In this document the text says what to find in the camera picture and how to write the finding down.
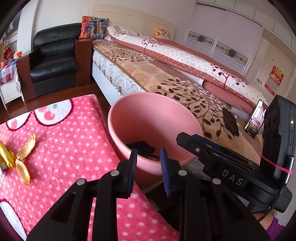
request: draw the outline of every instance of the smartphone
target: smartphone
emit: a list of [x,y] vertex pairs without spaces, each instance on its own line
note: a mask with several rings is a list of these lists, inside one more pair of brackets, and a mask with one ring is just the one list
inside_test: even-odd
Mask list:
[[239,136],[239,128],[237,127],[237,121],[230,113],[229,110],[222,108],[223,111],[223,121],[225,128],[229,130],[233,135]]
[[259,100],[251,118],[244,127],[244,131],[247,132],[253,139],[256,137],[263,125],[264,114],[267,108],[268,106],[262,100]]

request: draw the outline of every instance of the camera lens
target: camera lens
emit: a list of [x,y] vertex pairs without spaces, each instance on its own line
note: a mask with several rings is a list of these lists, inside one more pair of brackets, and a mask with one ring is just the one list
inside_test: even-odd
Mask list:
[[271,127],[271,115],[268,116],[267,122],[266,122],[266,128],[269,131]]
[[277,114],[276,114],[276,111],[274,111],[274,113],[272,115],[272,123],[274,126],[276,125],[276,121],[277,121]]

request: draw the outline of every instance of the polka dot quilt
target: polka dot quilt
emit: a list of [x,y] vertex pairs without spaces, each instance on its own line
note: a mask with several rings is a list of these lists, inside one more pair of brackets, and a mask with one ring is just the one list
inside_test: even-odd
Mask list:
[[220,64],[217,66],[218,63],[211,61],[213,59],[210,60],[208,56],[202,58],[199,52],[172,44],[169,40],[158,40],[141,34],[135,36],[133,33],[121,31],[117,26],[108,27],[107,30],[111,38],[120,45],[208,81],[237,96],[253,108],[260,99],[267,103],[264,95],[239,73],[235,74],[235,71]]
[[[24,240],[77,179],[99,179],[119,163],[95,95],[41,107],[0,125],[0,140],[15,153],[32,134],[37,144],[24,161],[31,184],[25,186],[16,169],[5,170],[0,178],[0,207]],[[129,199],[117,199],[117,227],[120,241],[178,240],[136,184]]]

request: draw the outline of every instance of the headboard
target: headboard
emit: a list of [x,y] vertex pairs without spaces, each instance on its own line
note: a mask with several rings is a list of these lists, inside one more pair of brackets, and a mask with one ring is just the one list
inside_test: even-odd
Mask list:
[[154,37],[154,28],[169,31],[170,40],[173,40],[176,26],[152,14],[138,11],[132,8],[108,4],[94,4],[91,16],[108,18],[108,26],[121,26],[138,34]]

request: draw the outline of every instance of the pink trash bin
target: pink trash bin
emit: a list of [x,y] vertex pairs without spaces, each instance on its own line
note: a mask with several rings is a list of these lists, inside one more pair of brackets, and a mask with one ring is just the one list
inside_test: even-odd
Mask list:
[[[132,93],[120,98],[108,114],[108,128],[121,161],[129,158],[131,150],[124,143],[146,141],[160,152],[165,147],[168,156],[184,166],[195,155],[177,145],[180,132],[203,137],[202,128],[195,116],[183,105],[155,93]],[[136,182],[139,186],[151,185],[161,179],[160,162],[138,155]]]

